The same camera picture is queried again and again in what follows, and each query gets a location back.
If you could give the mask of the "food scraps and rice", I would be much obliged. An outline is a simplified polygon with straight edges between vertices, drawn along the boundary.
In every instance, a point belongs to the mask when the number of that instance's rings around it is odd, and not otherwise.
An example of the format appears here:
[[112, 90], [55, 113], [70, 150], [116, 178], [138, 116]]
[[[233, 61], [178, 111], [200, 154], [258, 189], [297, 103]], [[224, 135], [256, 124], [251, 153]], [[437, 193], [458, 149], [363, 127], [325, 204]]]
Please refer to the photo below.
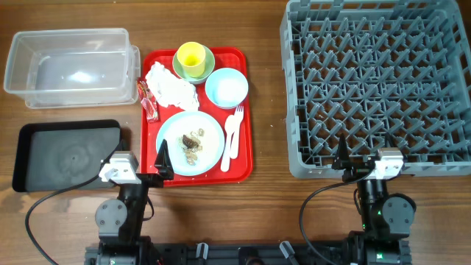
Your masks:
[[198, 154], [202, 152], [202, 138], [205, 131], [202, 128], [192, 130], [178, 138], [179, 145], [185, 155], [188, 165], [195, 166]]

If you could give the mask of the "light blue plate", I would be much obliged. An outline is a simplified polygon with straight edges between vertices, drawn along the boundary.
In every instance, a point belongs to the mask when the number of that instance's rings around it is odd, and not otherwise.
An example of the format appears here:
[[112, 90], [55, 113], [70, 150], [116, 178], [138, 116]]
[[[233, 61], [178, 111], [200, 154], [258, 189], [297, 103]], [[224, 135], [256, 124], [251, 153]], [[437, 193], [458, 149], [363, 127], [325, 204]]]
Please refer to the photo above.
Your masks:
[[[205, 131], [202, 152], [198, 154], [196, 165], [190, 166], [186, 162], [178, 138], [199, 128]], [[158, 131], [156, 149], [160, 148], [164, 139], [168, 143], [174, 173], [181, 176], [197, 176], [209, 171], [219, 162], [224, 151], [225, 136], [221, 125], [215, 118], [202, 111], [183, 111], [171, 116]]]

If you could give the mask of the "red snack wrapper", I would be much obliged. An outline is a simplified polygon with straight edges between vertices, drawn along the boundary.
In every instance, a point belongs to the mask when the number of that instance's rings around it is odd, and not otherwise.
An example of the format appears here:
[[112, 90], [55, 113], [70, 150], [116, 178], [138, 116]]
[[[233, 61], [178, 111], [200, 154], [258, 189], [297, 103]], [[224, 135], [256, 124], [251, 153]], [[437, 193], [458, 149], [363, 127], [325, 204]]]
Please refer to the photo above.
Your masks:
[[138, 79], [137, 89], [139, 101], [145, 111], [146, 120], [149, 123], [159, 121], [159, 115], [157, 111], [157, 100], [155, 99], [153, 93], [150, 91], [144, 79]]

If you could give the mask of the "white napkin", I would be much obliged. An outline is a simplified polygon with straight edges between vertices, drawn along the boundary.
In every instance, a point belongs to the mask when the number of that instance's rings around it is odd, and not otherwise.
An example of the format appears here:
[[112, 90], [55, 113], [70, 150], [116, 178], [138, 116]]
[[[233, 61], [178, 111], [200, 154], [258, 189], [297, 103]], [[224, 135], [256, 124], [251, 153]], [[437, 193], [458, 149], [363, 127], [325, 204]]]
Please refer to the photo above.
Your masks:
[[145, 76], [146, 84], [162, 107], [174, 105], [184, 111], [198, 111], [196, 87], [174, 76], [170, 70], [155, 62]]

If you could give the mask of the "light blue bowl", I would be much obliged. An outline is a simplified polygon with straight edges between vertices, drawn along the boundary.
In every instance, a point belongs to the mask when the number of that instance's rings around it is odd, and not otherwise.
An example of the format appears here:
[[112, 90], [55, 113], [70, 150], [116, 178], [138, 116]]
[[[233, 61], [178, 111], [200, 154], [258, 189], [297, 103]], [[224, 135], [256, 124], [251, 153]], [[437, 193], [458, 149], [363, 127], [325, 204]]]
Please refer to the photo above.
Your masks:
[[217, 107], [225, 110], [239, 106], [247, 97], [247, 78], [234, 68], [215, 70], [205, 82], [207, 98]]

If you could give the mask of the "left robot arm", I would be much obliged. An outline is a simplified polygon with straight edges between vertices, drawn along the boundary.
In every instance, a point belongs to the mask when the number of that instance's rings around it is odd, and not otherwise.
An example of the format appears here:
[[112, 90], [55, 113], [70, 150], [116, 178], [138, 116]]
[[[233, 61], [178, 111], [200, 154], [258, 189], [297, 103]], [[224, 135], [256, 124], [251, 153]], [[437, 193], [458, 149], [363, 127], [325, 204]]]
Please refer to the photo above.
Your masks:
[[150, 237], [141, 235], [144, 211], [151, 205], [150, 188], [162, 188], [174, 179], [169, 148], [160, 144], [155, 161], [157, 172], [138, 173], [138, 161], [131, 151], [114, 151], [102, 161], [99, 177], [119, 187], [118, 196], [103, 202], [96, 210], [99, 246], [88, 249], [86, 264], [163, 264], [164, 260]]

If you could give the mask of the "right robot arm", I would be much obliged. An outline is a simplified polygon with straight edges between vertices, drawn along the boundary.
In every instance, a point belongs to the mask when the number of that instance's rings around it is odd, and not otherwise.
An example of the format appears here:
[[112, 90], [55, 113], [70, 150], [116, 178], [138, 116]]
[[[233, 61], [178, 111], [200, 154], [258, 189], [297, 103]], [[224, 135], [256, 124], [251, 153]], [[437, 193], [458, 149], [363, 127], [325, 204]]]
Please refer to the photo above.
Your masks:
[[342, 243], [343, 264], [406, 265], [412, 263], [406, 238], [417, 205], [405, 194], [390, 194], [387, 182], [400, 175], [403, 154], [385, 146], [365, 162], [354, 162], [342, 135], [332, 168], [342, 170], [343, 184], [356, 183], [355, 204], [361, 215], [362, 231], [352, 231]]

